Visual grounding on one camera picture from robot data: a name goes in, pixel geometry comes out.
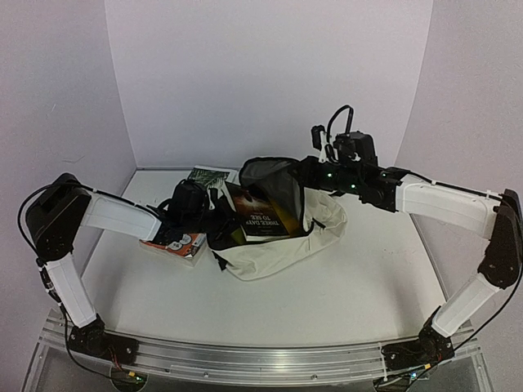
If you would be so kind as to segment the beige canvas student bag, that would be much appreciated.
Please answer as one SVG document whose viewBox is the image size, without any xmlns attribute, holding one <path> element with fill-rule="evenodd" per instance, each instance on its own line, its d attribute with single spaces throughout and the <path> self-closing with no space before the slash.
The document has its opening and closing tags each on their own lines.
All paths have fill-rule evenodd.
<svg viewBox="0 0 523 392">
<path fill-rule="evenodd" d="M 218 205 L 230 219 L 208 246 L 223 270 L 253 281 L 324 250 L 345 233 L 344 208 L 323 185 L 334 170 L 315 157 L 252 158 L 227 183 Z"/>
</svg>

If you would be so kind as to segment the dark Three Days book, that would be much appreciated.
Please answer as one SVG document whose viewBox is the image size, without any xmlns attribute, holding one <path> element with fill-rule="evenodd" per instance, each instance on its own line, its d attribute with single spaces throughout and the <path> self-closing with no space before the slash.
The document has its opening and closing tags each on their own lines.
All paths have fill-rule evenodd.
<svg viewBox="0 0 523 392">
<path fill-rule="evenodd" d="M 226 183 L 223 191 L 237 214 L 246 242 L 269 242 L 299 234 L 297 219 L 261 188 Z"/>
</svg>

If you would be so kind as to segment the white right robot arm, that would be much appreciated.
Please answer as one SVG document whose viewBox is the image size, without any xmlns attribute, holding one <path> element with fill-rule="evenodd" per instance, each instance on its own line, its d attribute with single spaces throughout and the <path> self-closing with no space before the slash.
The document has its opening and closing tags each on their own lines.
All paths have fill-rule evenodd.
<svg viewBox="0 0 523 392">
<path fill-rule="evenodd" d="M 308 188 L 354 194 L 361 203 L 412 217 L 433 257 L 447 296 L 418 336 L 383 347 L 395 366 L 435 364 L 454 356 L 454 333 L 497 293 L 522 279 L 522 207 L 513 189 L 498 193 L 431 180 L 414 171 L 380 167 L 373 138 L 360 131 L 331 136 L 311 129 L 319 157 L 302 160 L 298 177 Z"/>
</svg>

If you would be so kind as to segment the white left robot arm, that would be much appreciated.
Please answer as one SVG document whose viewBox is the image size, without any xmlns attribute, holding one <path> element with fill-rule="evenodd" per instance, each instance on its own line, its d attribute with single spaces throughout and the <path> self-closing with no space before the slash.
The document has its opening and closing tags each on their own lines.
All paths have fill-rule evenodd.
<svg viewBox="0 0 523 392">
<path fill-rule="evenodd" d="M 35 255 L 48 295 L 73 324 L 66 340 L 79 341 L 93 355 L 107 351 L 110 335 L 74 258 L 83 231 L 116 233 L 162 247 L 187 234 L 219 238 L 236 223 L 221 191 L 193 180 L 179 182 L 172 196 L 155 207 L 95 189 L 68 172 L 26 196 L 16 215 L 17 229 Z"/>
</svg>

